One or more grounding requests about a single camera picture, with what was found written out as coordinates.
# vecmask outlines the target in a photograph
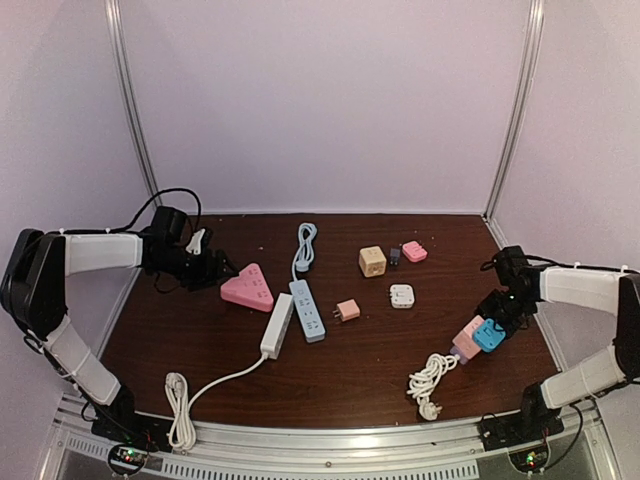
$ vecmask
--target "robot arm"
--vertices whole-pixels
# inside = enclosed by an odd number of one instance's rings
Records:
[[[0,304],[25,334],[25,343],[45,355],[96,410],[94,433],[113,440],[147,442],[149,426],[135,414],[131,391],[109,372],[78,335],[65,302],[65,277],[107,268],[143,268],[167,273],[197,290],[236,276],[226,254],[207,248],[211,231],[194,232],[178,245],[185,213],[158,207],[150,226],[135,233],[24,230],[18,237],[0,286]],[[161,442],[160,432],[153,435]]]
[[[520,328],[524,316],[537,311],[536,303],[567,303],[615,315],[616,338],[578,365],[527,387],[519,413],[485,422],[481,428],[487,449],[537,439],[554,420],[558,425],[560,408],[622,388],[640,376],[640,274],[626,267],[615,271],[555,262],[532,265],[529,258],[544,260],[526,256],[516,246],[503,249],[485,265],[485,270],[496,269],[507,290],[489,294],[478,306],[478,314],[494,318],[508,338]]]

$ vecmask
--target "pink power adapter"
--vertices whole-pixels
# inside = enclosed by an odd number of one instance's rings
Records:
[[[427,258],[427,251],[415,240],[402,245],[402,253],[413,263],[421,262]]]
[[[482,351],[476,342],[473,341],[473,332],[480,328],[483,323],[484,318],[476,315],[453,339],[453,347],[450,353],[451,355],[460,356],[461,364],[466,364]]]

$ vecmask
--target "white power strip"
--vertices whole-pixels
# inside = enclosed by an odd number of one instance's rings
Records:
[[[196,429],[189,417],[189,411],[201,395],[222,382],[253,372],[268,358],[273,360],[278,358],[292,312],[293,297],[287,293],[281,293],[260,343],[260,353],[262,354],[260,359],[241,372],[232,373],[205,385],[191,400],[189,400],[187,379],[179,373],[171,372],[167,374],[164,390],[174,414],[173,424],[169,431],[169,444],[173,448],[188,451],[195,445]]]
[[[292,313],[293,297],[288,293],[281,293],[269,319],[269,325],[264,331],[262,342],[260,342],[260,352],[272,360],[278,358],[280,354]]]

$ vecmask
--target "metal frame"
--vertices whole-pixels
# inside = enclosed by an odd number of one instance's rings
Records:
[[[79,397],[62,398],[41,458],[39,480],[61,478],[69,452],[104,461],[113,442],[91,435],[90,424],[80,417],[83,405]],[[586,400],[580,407],[598,478],[618,480],[618,467],[595,403]],[[576,433],[577,415],[572,409],[563,413],[566,429],[555,439]],[[195,449],[153,454],[143,471],[175,479],[402,480],[445,478],[436,473],[448,470],[458,472],[450,479],[474,479],[481,473],[478,462],[506,458],[505,449],[484,452],[478,420],[357,429],[276,429],[196,422],[199,442]]]
[[[542,39],[542,27],[544,24],[544,0],[531,0],[529,10],[529,21],[527,23],[527,33],[525,36],[524,51],[522,54],[522,64],[520,65],[520,77],[516,90],[516,98],[513,103],[509,129],[502,147],[502,155],[496,172],[496,178],[491,188],[489,202],[484,212],[485,220],[491,220],[495,214],[500,195],[507,178],[507,173],[515,154],[518,137],[524,121],[524,113],[527,107],[527,100],[536,66],[538,64],[538,53]]]
[[[120,18],[120,1],[105,0],[107,11],[107,25],[109,26],[109,34],[113,46],[113,53],[116,60],[116,71],[120,82],[120,90],[124,100],[124,108],[127,114],[127,122],[131,132],[131,139],[138,157],[142,178],[147,188],[149,196],[153,196],[158,192],[158,182],[156,181],[153,166],[149,158],[147,143],[144,138],[142,124],[140,122],[140,114],[133,92],[133,83],[131,82],[131,71],[129,69],[129,60],[127,59],[127,50],[124,41],[124,32],[122,29],[122,20]],[[156,197],[153,201],[157,207],[162,205],[162,199]]]

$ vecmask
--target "power cord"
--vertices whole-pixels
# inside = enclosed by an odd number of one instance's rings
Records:
[[[200,217],[202,216],[202,203],[200,202],[200,197],[198,197],[198,194],[196,192],[194,192],[193,190],[191,190],[190,188],[174,187],[174,188],[165,188],[164,190],[160,190],[160,191],[154,193],[153,195],[151,195],[151,197],[149,197],[149,199],[146,202],[144,202],[144,205],[142,205],[142,207],[140,207],[140,209],[136,212],[136,214],[133,216],[133,218],[131,219],[131,221],[129,223],[127,223],[124,227],[118,227],[118,228],[111,229],[111,233],[123,233],[123,232],[129,231],[138,222],[138,220],[140,219],[140,216],[149,207],[149,205],[151,205],[153,203],[153,201],[156,198],[158,198],[159,196],[164,195],[166,193],[172,193],[172,192],[188,193],[196,201],[196,204],[198,206],[198,213],[196,215],[196,224],[193,227],[193,231],[197,231],[198,227],[200,226]]]
[[[568,263],[560,263],[551,258],[540,257],[538,255],[523,255],[515,258],[524,258],[526,260],[531,260],[534,262],[542,262],[543,264],[545,264],[545,265],[534,265],[536,267],[550,266],[550,267],[562,267],[562,268],[577,268],[579,270],[599,270],[601,272],[639,273],[637,270],[632,270],[630,268],[620,269],[616,267],[603,267],[599,265],[581,265],[581,264],[570,265]],[[480,266],[480,270],[483,272],[491,270],[492,268],[495,268],[495,263],[493,260],[488,260]]]
[[[456,368],[460,356],[440,355],[433,353],[427,360],[425,368],[409,375],[409,390],[407,394],[418,403],[418,411],[425,420],[435,420],[442,411],[442,407],[431,401],[433,391],[442,377]]]
[[[582,428],[584,427],[584,416],[582,415],[582,411],[575,404],[572,403],[569,406],[577,412],[578,417],[580,418],[580,424],[578,425],[578,431],[576,432],[576,436],[573,437],[573,440],[571,441],[567,449],[562,453],[562,455],[556,458],[550,465],[545,465],[544,468],[541,468],[540,473],[544,473],[547,470],[551,470],[553,467],[558,465],[562,460],[566,458],[567,455],[569,455],[569,452],[571,452],[573,447],[575,447],[576,443],[578,443],[578,439],[580,438],[580,434],[582,433]]]
[[[313,263],[315,253],[313,252],[312,242],[318,234],[318,229],[313,223],[301,223],[298,227],[298,250],[293,257],[291,264],[291,276],[293,280],[298,280],[296,272],[305,273],[309,271],[309,267]]]
[[[182,450],[191,450],[196,443],[196,429],[189,416],[189,411],[193,404],[207,390],[220,385],[227,380],[241,377],[253,372],[268,358],[267,354],[262,354],[260,359],[249,368],[240,372],[232,373],[226,377],[219,378],[201,388],[191,400],[189,400],[189,385],[187,379],[180,373],[171,372],[167,374],[164,391],[167,394],[167,400],[173,410],[174,420],[169,430],[169,445],[173,448]]]
[[[167,295],[169,293],[175,292],[178,288],[180,288],[180,282],[177,282],[176,285],[172,286],[171,288],[167,288],[166,290],[160,288],[160,285],[159,285],[160,276],[161,276],[160,272],[156,273],[156,278],[153,281],[153,288],[155,289],[156,292],[161,293],[162,295]]]

